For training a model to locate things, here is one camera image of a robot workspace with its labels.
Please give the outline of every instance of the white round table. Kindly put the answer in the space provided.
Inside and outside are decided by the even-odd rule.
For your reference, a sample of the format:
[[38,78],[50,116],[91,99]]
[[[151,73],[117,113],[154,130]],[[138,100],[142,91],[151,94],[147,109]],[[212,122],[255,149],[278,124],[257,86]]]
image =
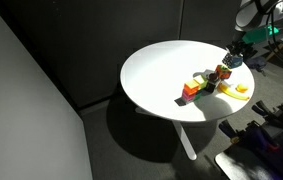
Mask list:
[[[144,112],[172,120],[181,135],[184,130],[180,122],[220,119],[237,112],[248,103],[218,90],[184,106],[175,102],[181,97],[185,82],[199,73],[214,71],[218,64],[222,64],[226,53],[226,50],[217,46],[195,41],[152,44],[127,59],[121,69],[121,84],[127,96]],[[225,83],[232,89],[239,83],[245,83],[249,87],[245,94],[250,97],[253,94],[254,79],[245,64],[232,69],[231,77]]]

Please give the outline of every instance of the gray floor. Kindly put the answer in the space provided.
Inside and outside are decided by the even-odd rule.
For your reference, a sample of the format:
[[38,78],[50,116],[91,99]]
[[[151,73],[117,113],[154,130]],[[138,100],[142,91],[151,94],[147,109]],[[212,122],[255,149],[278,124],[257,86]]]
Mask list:
[[[255,93],[248,105],[227,119],[238,130],[263,119],[251,106],[263,100],[268,107],[283,102],[283,65],[275,60],[265,68],[266,77],[252,70]],[[171,122],[134,113],[124,93],[82,111],[95,180],[200,180],[227,179],[214,157],[230,146],[218,129],[220,121],[186,125],[198,158],[187,158]]]

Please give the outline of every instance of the blue part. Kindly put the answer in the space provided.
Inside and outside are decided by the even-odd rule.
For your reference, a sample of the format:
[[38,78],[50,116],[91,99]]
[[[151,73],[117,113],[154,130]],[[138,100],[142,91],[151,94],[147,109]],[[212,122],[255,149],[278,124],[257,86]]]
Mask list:
[[258,57],[246,60],[245,64],[250,69],[263,69],[267,65],[267,62],[264,57],[258,56]]
[[242,63],[243,63],[243,57],[232,57],[230,69],[239,67],[242,65]]

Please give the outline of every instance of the cable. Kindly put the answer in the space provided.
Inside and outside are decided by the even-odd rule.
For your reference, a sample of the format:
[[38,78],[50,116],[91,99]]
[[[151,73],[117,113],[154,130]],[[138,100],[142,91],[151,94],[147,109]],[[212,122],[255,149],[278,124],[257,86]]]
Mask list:
[[185,0],[181,0],[181,12],[180,12],[180,19],[179,19],[179,28],[178,28],[178,40],[181,39],[181,32],[182,32],[182,26],[183,26],[183,16],[184,16],[184,4],[185,4]]
[[[275,56],[278,57],[278,59],[283,62],[283,53],[282,51],[280,50],[280,48],[278,47],[277,45],[277,42],[276,42],[276,38],[275,38],[275,32],[274,32],[274,17],[273,17],[273,12],[274,12],[274,9],[275,9],[275,6],[270,10],[270,12],[268,13],[268,17],[267,17],[267,20],[266,20],[266,37],[267,37],[267,41],[268,41],[268,45],[269,45],[269,48],[270,50],[275,54]],[[276,47],[276,49],[278,50],[279,53],[277,53],[275,50],[273,50],[272,48],[272,45],[271,45],[271,42],[269,40],[269,33],[268,33],[268,25],[269,25],[269,19],[270,19],[270,16],[271,16],[271,30],[272,30],[272,38],[273,38],[273,44],[274,46]]]

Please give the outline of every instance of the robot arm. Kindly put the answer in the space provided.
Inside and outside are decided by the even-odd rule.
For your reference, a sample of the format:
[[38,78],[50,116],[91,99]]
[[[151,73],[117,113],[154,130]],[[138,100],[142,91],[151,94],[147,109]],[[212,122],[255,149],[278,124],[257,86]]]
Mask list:
[[226,46],[228,54],[223,62],[231,58],[242,58],[246,54],[252,54],[252,45],[242,42],[246,32],[267,25],[269,16],[273,16],[273,22],[283,19],[283,0],[242,0],[236,15],[235,33],[232,44]]
[[274,21],[283,19],[283,0],[242,0],[235,29],[247,32],[264,26],[271,12]]

